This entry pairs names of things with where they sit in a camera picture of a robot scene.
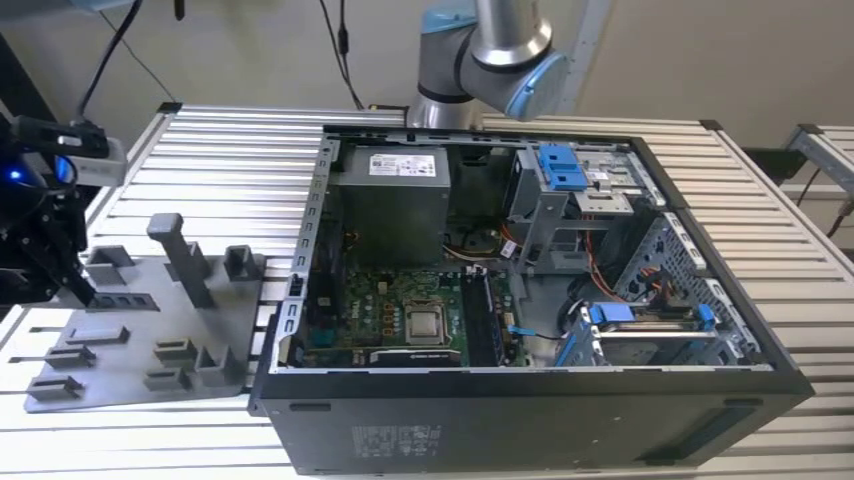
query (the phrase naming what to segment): blue latch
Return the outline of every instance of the blue latch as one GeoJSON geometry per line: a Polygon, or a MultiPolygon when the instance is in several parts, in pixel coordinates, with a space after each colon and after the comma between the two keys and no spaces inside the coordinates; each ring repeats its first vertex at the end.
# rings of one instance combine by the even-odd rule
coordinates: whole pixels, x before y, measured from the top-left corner
{"type": "Polygon", "coordinates": [[[515,333],[516,335],[524,335],[525,337],[535,337],[536,332],[529,328],[516,327],[515,325],[507,325],[507,331],[509,333],[515,333]]]}
{"type": "Polygon", "coordinates": [[[577,165],[575,152],[565,145],[539,145],[539,164],[551,190],[583,192],[587,176],[577,165]]]}
{"type": "Polygon", "coordinates": [[[711,311],[711,307],[704,303],[696,306],[696,317],[699,318],[699,328],[703,332],[710,332],[715,329],[715,312],[711,311]]]}
{"type": "Polygon", "coordinates": [[[593,325],[600,323],[634,322],[635,314],[624,303],[595,303],[589,307],[589,321],[593,325]]]}

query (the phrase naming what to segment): white wall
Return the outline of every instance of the white wall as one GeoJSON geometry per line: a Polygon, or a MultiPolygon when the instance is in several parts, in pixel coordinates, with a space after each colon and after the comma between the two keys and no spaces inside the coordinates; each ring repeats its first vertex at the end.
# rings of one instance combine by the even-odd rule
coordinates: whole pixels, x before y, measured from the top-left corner
{"type": "Polygon", "coordinates": [[[615,0],[576,113],[712,118],[744,146],[854,125],[854,1],[615,0]]]}
{"type": "MultiPolygon", "coordinates": [[[[433,0],[351,0],[347,26],[356,92],[368,103],[408,104],[417,76],[420,13],[433,0]]],[[[327,0],[337,30],[337,2],[327,0]]],[[[555,41],[575,38],[581,4],[540,2],[555,41]]],[[[117,25],[126,9],[106,13],[117,25]]],[[[172,2],[144,3],[126,40],[187,103],[352,108],[316,0],[189,0],[176,22],[172,2]]],[[[48,105],[70,119],[112,31],[98,16],[58,14],[2,29],[48,105]]],[[[165,97],[120,46],[88,115],[125,142],[165,97]]]]}

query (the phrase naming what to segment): barcode label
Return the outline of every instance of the barcode label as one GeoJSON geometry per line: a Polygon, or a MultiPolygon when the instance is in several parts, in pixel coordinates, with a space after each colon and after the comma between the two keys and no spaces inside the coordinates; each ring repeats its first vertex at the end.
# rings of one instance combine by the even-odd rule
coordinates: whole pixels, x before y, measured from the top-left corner
{"type": "Polygon", "coordinates": [[[436,161],[432,155],[371,155],[368,174],[391,177],[435,177],[436,161]]]}

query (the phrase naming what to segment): slotted metal table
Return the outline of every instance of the slotted metal table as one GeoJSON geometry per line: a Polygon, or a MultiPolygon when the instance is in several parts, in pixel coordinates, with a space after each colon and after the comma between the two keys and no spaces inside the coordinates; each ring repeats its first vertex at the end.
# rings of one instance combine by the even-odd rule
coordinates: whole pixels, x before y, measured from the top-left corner
{"type": "MultiPolygon", "coordinates": [[[[272,257],[255,355],[284,296],[321,125],[332,123],[401,125],[403,116],[187,105],[158,113],[129,152],[126,186],[104,190],[86,212],[93,246],[122,244],[132,255],[160,254],[145,235],[148,216],[177,211],[184,235],[203,250],[247,243],[272,257]]],[[[646,139],[816,396],[696,470],[467,478],[854,478],[854,266],[726,133],[696,121],[545,117],[520,124],[487,116],[484,123],[489,130],[646,139]]],[[[244,412],[247,395],[28,415],[22,392],[68,316],[16,307],[0,323],[0,476],[296,476],[269,422],[244,412]]]]}

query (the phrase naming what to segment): gray block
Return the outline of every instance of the gray block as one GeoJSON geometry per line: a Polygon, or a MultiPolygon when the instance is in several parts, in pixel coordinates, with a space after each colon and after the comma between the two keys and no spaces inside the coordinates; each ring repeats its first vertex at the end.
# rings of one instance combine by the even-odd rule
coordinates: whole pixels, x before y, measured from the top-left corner
{"type": "Polygon", "coordinates": [[[160,311],[160,307],[153,297],[146,293],[108,293],[100,291],[94,292],[94,298],[85,310],[89,312],[117,310],[152,310],[157,312],[160,311]]]}
{"type": "Polygon", "coordinates": [[[261,271],[252,259],[252,249],[248,245],[225,248],[225,272],[232,282],[260,280],[261,271]]]}
{"type": "Polygon", "coordinates": [[[94,363],[94,354],[85,345],[53,347],[48,350],[44,361],[53,367],[53,370],[78,367],[88,368],[94,363]]]}
{"type": "Polygon", "coordinates": [[[80,398],[82,385],[69,375],[41,375],[32,379],[26,394],[40,402],[80,398]]]}
{"type": "Polygon", "coordinates": [[[85,271],[96,286],[124,285],[121,273],[116,267],[132,267],[133,260],[120,246],[96,247],[85,262],[85,271]]]}
{"type": "Polygon", "coordinates": [[[203,347],[196,358],[196,373],[205,387],[221,387],[240,379],[244,368],[235,359],[231,347],[223,349],[217,361],[213,360],[208,349],[203,347]]]}
{"type": "Polygon", "coordinates": [[[177,276],[187,296],[196,308],[213,308],[213,298],[204,284],[209,267],[203,265],[204,257],[196,245],[191,248],[181,235],[184,218],[177,213],[157,213],[148,222],[148,237],[162,245],[165,256],[169,257],[169,276],[177,276]]]}
{"type": "Polygon", "coordinates": [[[189,338],[158,340],[154,345],[154,357],[164,367],[193,368],[197,351],[189,338]]]}
{"type": "Polygon", "coordinates": [[[110,345],[126,343],[130,332],[122,326],[104,329],[74,328],[65,338],[68,345],[110,345]]]}
{"type": "Polygon", "coordinates": [[[180,367],[154,368],[145,372],[142,385],[152,392],[187,390],[192,388],[189,378],[180,367]]]}

